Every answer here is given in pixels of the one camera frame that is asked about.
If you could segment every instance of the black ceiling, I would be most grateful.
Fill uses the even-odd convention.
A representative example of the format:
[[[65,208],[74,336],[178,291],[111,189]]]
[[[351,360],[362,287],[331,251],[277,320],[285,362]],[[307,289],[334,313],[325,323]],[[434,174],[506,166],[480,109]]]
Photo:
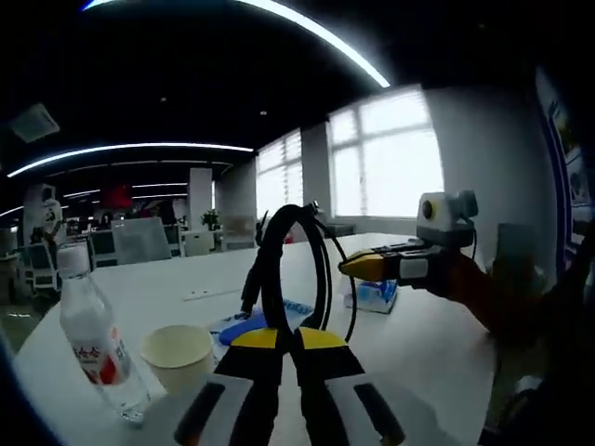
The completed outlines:
[[[0,13],[0,37],[10,43],[2,56],[0,122],[42,102],[60,126],[58,134],[25,144],[4,125],[4,175],[50,153],[104,144],[179,141],[258,149],[381,91],[319,38],[249,5],[137,0],[80,12],[83,3],[27,3],[20,12]],[[521,85],[531,79],[536,60],[556,46],[564,49],[552,31],[560,29],[559,11],[536,14],[503,2],[473,8],[428,1],[282,3],[342,37],[393,85]],[[68,169],[139,160],[239,164],[251,156],[155,148],[70,158],[2,178],[12,193],[0,199],[0,212],[20,203],[27,183]],[[184,181],[188,166],[135,164],[46,181],[63,192],[93,189],[107,179]],[[215,164],[215,176],[226,167]]]

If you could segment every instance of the desk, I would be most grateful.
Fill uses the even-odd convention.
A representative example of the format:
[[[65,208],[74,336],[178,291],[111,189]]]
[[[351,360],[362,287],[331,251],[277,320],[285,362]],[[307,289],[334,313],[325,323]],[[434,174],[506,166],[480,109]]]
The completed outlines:
[[[352,253],[406,239],[360,234],[341,238],[340,242],[347,253]],[[328,249],[331,262],[336,264],[338,254],[332,243]],[[142,337],[171,323],[208,325],[237,312],[240,290],[255,257],[256,250],[243,250],[108,267],[93,273],[112,301],[127,348],[154,398],[164,390],[139,357]],[[340,277],[333,269],[335,290]],[[309,246],[286,245],[282,261],[284,296],[311,303],[315,296],[313,278]],[[196,298],[203,295],[214,296]],[[80,372],[61,332],[59,315],[56,306],[15,359],[23,387],[65,444],[127,444],[124,438],[131,435],[130,429],[118,423],[117,415],[102,403]],[[344,334],[349,319],[350,309],[343,308],[341,297],[336,295],[329,328]],[[358,313],[350,345],[367,372],[383,374],[409,388],[434,408],[444,430],[459,441],[476,444],[490,399],[495,352],[485,330],[466,308],[427,292],[403,288],[390,315]],[[306,434],[298,419],[298,399],[295,368],[285,358],[280,410],[271,444],[303,444]]]

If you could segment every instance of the bottle label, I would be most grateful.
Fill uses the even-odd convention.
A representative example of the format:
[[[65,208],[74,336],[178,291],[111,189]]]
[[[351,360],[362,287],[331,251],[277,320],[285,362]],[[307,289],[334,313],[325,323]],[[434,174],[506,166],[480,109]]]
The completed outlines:
[[[113,386],[124,383],[130,375],[130,357],[115,327],[102,338],[72,340],[71,346],[92,384]]]

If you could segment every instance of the potted plant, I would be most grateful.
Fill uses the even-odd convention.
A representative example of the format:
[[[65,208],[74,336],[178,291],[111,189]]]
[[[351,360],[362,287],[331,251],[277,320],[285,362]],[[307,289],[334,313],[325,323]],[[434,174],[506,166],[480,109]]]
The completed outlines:
[[[208,230],[220,230],[221,225],[219,224],[219,212],[215,209],[206,211],[201,217],[201,222],[208,226]]]

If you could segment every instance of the window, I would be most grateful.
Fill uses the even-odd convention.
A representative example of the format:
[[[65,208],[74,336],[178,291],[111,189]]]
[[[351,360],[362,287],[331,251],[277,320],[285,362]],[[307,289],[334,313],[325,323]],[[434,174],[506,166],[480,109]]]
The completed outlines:
[[[338,111],[328,128],[335,216],[415,217],[422,193],[444,189],[421,88]]]
[[[286,204],[303,205],[301,134],[274,141],[258,153],[257,213],[274,214]]]

